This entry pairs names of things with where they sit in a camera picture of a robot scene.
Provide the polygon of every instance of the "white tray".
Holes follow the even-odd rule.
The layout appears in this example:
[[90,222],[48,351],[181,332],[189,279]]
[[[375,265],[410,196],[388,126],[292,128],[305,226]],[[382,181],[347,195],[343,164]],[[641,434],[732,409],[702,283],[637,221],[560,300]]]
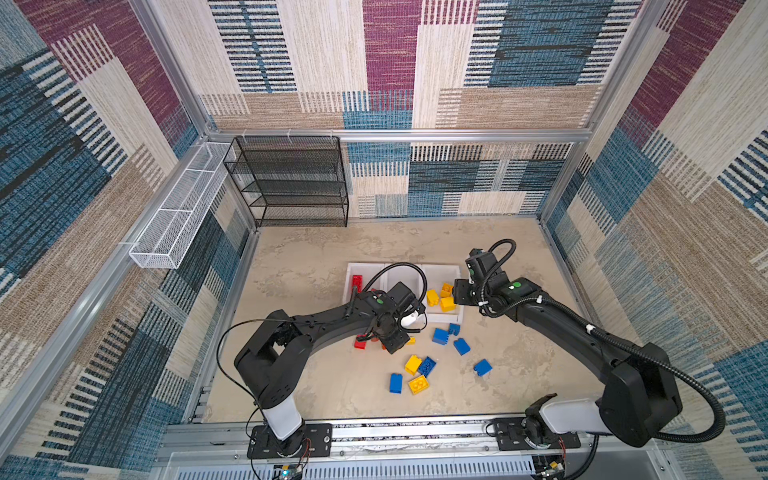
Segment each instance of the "white tray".
[[[352,294],[352,277],[362,275],[362,285],[365,286],[374,275],[389,263],[348,263],[346,266],[346,280],[344,282],[344,291],[342,293],[342,303],[348,303]],[[427,290],[434,290],[440,294],[442,284],[453,285],[453,280],[462,278],[462,269],[458,265],[416,265],[424,270],[427,277]],[[403,282],[416,296],[422,292],[422,278],[413,268],[407,266],[398,266],[390,271],[384,272],[378,280],[372,285],[372,288],[387,291],[398,282]],[[443,312],[440,305],[428,306],[427,299],[424,299],[424,306],[427,307],[427,317],[430,323],[456,323],[461,324],[464,318],[464,306],[458,305],[452,312]]]

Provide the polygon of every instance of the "toy block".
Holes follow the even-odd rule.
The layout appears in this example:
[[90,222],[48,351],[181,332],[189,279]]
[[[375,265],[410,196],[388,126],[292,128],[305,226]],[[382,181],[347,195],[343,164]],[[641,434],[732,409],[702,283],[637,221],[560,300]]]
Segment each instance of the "toy block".
[[467,345],[467,342],[464,339],[454,340],[453,346],[456,347],[459,355],[464,355],[470,350],[469,345]]
[[443,312],[452,312],[453,310],[456,310],[456,304],[453,303],[452,296],[440,299],[440,310]]
[[352,275],[352,286],[356,286],[358,293],[362,290],[362,275]]
[[422,360],[416,355],[411,355],[411,358],[409,358],[408,362],[406,363],[406,372],[410,373],[411,375],[415,375],[416,372],[419,371],[419,367],[421,365]]
[[435,368],[435,365],[437,365],[437,362],[427,357],[424,359],[421,366],[419,367],[419,371],[420,373],[424,374],[424,376],[429,376],[429,373],[432,371],[432,369]]
[[490,372],[492,369],[493,367],[490,363],[488,363],[488,360],[486,359],[480,360],[480,362],[474,367],[474,370],[478,373],[478,376],[483,376]]
[[421,392],[422,390],[427,390],[427,388],[429,387],[429,382],[427,382],[426,377],[422,375],[408,382],[408,386],[411,387],[411,392],[413,392],[413,395],[415,395]]
[[402,393],[402,375],[399,373],[389,377],[389,393]]
[[432,337],[432,341],[439,343],[440,345],[446,345],[448,343],[448,332],[443,329],[435,329],[435,335]]
[[446,298],[447,296],[453,295],[453,285],[450,285],[448,283],[442,284],[442,290],[440,291],[440,297]]
[[440,297],[437,296],[437,292],[430,290],[427,292],[427,305],[435,306],[440,302]]

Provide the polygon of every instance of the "black wire mesh shelf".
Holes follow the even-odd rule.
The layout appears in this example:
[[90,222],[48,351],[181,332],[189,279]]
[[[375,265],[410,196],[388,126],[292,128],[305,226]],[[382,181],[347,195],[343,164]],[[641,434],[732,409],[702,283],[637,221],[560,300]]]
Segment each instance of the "black wire mesh shelf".
[[346,227],[338,137],[235,137],[224,166],[258,227]]

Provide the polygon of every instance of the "white wire basket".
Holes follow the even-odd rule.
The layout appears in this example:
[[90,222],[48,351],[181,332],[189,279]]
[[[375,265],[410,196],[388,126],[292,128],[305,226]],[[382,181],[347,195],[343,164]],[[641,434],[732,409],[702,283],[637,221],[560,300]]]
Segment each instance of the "white wire basket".
[[131,248],[141,268],[177,269],[187,254],[205,214],[227,177],[230,144],[207,142],[176,180],[160,208]]

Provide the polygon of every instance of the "yellow lego brick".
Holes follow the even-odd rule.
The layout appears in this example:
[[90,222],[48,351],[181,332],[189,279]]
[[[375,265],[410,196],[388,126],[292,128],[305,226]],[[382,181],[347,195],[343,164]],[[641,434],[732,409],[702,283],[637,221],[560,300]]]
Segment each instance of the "yellow lego brick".
[[411,355],[411,358],[409,358],[408,362],[406,363],[406,372],[410,373],[411,375],[415,375],[416,372],[419,371],[419,367],[421,365],[422,360],[416,355]]
[[440,301],[440,297],[437,296],[437,292],[434,290],[430,290],[427,292],[427,305],[429,306],[435,306]]
[[440,310],[443,312],[452,312],[456,309],[456,304],[453,303],[453,297],[447,296],[446,298],[440,299]]
[[427,388],[429,387],[429,382],[427,382],[426,377],[422,375],[408,382],[408,386],[411,387],[411,392],[413,392],[413,395],[415,395],[421,392],[422,390],[427,390]]

